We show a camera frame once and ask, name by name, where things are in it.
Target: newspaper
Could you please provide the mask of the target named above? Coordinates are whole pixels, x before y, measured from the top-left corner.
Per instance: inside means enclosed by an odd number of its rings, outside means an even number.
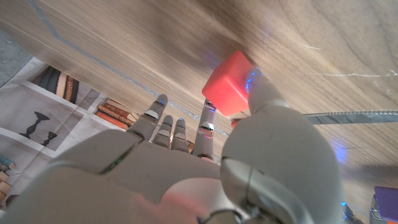
[[[8,196],[21,194],[54,157],[106,129],[123,130],[94,114],[107,97],[83,83],[73,104],[30,82],[46,67],[33,58],[0,88],[0,154],[16,165],[6,172],[6,182],[12,187],[0,203],[3,208]],[[21,135],[31,126],[35,129],[29,138]]]

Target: book spine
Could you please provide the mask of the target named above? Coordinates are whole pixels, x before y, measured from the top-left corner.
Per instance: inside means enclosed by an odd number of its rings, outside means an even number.
[[[116,119],[114,119],[114,118],[111,118],[110,116],[108,116],[108,115],[106,115],[106,114],[104,114],[104,113],[97,112],[96,115],[99,116],[100,118],[104,119],[105,121],[107,121],[107,122],[109,122],[109,123],[112,123],[112,124],[116,125],[116,126],[119,127],[119,128],[123,128],[123,129],[125,129],[125,130],[128,129],[128,127],[127,127],[126,124],[124,124],[124,123],[122,123],[122,122],[120,122],[120,121],[118,121],[118,120],[116,120]]]
[[[60,71],[55,69],[53,74],[51,74],[51,77],[49,78],[49,82],[47,83],[45,89],[56,94],[59,77],[60,77]]]
[[[11,188],[11,185],[9,185],[7,182],[0,182],[0,192],[6,194],[8,189]]]
[[[115,111],[112,111],[110,109],[105,108],[103,105],[98,105],[98,109],[100,111],[102,111],[102,112],[104,112],[104,113],[106,113],[106,114],[108,114],[108,115],[110,115],[110,116],[122,121],[123,123],[126,123],[128,125],[132,125],[133,124],[132,120],[121,116],[120,114],[116,113]]]
[[[6,198],[6,194],[0,192],[0,202]]]
[[[128,116],[129,116],[129,114],[130,114],[129,112],[124,111],[124,110],[122,110],[122,109],[119,109],[119,108],[117,108],[117,107],[114,107],[114,106],[112,106],[112,105],[110,105],[110,104],[108,104],[108,103],[105,103],[105,104],[104,104],[104,107],[107,108],[107,109],[109,109],[109,110],[115,111],[116,113],[120,114],[121,116],[123,116],[123,117],[125,117],[125,118],[128,118]]]
[[[8,166],[6,166],[6,165],[0,163],[0,170],[3,171],[3,172],[5,172],[5,171],[8,170]]]
[[[13,164],[14,162],[12,162],[11,160],[5,158],[4,156],[0,155],[0,163],[6,165],[7,167],[9,167],[11,164]]]
[[[133,114],[133,117],[135,117],[136,119],[138,119],[138,117],[136,117],[137,113],[135,113],[134,111],[130,110],[130,108],[127,108],[127,107],[121,105],[120,103],[118,103],[118,102],[116,102],[116,101],[114,101],[114,100],[111,100],[111,99],[106,100],[106,103],[109,104],[109,105],[111,105],[111,106],[114,106],[114,107],[116,107],[116,108],[119,108],[119,109],[121,109],[121,110],[127,111],[128,113]]]
[[[78,90],[79,90],[79,81],[76,79],[73,79],[72,95],[70,97],[71,103],[76,103]]]
[[[58,78],[57,92],[55,93],[57,96],[63,97],[65,93],[65,87],[67,84],[67,74],[61,73]]]
[[[65,87],[65,94],[63,98],[70,102],[70,99],[72,98],[72,91],[73,91],[73,78],[68,76],[67,84]]]
[[[8,175],[5,172],[0,171],[0,180],[1,181],[6,181],[7,178],[8,178]]]

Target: stacked books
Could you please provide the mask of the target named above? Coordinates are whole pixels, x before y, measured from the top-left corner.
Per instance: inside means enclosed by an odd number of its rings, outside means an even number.
[[[13,168],[15,168],[15,163],[0,155],[0,202],[4,200],[8,189],[11,187],[11,185],[6,182],[8,178],[6,171],[12,170]]]
[[[53,67],[48,67],[42,72],[39,86],[71,103],[76,103],[79,81]]]
[[[104,105],[98,105],[96,115],[125,130],[139,118],[136,112],[111,99],[106,100]]]

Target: fingertip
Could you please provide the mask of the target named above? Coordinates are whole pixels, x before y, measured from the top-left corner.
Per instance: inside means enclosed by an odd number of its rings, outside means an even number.
[[[175,123],[176,126],[179,126],[181,128],[185,128],[185,121],[184,119],[180,118],[177,120],[177,122]]]
[[[164,106],[167,106],[169,99],[167,98],[167,96],[165,94],[161,94],[156,98],[156,102],[158,102]]]
[[[163,123],[172,126],[173,125],[173,117],[170,115],[167,115],[166,117],[164,117]]]

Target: robot finger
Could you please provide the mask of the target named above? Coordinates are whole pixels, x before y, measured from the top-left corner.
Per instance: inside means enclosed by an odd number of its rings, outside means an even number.
[[[213,160],[214,121],[217,108],[207,99],[201,112],[193,155]]]
[[[162,125],[160,125],[160,129],[155,135],[154,140],[152,141],[156,145],[160,145],[166,147],[167,149],[170,146],[170,132],[173,126],[173,117],[167,115],[163,119]]]
[[[187,138],[185,135],[185,121],[182,118],[178,119],[178,121],[175,123],[172,150],[189,152]]]
[[[132,124],[127,132],[136,134],[142,139],[148,141],[152,136],[168,101],[169,99],[165,94],[158,96],[149,109],[141,115],[134,124]]]

